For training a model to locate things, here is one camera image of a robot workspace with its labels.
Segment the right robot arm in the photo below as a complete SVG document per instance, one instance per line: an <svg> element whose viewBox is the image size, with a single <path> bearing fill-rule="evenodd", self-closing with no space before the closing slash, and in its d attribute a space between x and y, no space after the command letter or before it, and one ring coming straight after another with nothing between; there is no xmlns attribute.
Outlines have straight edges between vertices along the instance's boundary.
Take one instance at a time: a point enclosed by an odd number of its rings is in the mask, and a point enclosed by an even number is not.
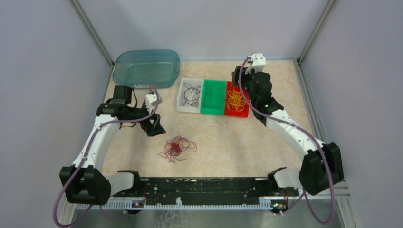
<svg viewBox="0 0 403 228"><path fill-rule="evenodd" d="M340 148L325 143L297 124L284 107L272 96L270 74L254 69L235 67L232 84L243 89L242 95L256 119L277 132L301 159L300 168L282 167L268 175L268 191L281 195L286 188L303 189L309 195L328 190L334 194L334 185L344 179Z"/></svg>

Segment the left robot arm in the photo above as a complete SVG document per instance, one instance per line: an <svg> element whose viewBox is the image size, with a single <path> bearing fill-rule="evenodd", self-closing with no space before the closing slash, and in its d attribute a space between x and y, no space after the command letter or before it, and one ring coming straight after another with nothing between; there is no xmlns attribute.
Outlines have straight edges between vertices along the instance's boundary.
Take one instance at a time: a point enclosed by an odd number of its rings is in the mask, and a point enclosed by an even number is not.
<svg viewBox="0 0 403 228"><path fill-rule="evenodd" d="M143 189L136 171L119 171L106 177L101 169L106 153L122 124L138 124L148 137L165 134L156 110L161 103L155 85L150 85L141 107L130 107L133 89L117 85L114 96L96 110L95 122L87 142L70 166L62 167L59 178L63 185L60 196L69 203L105 205L111 196L128 193L138 196Z"/></svg>

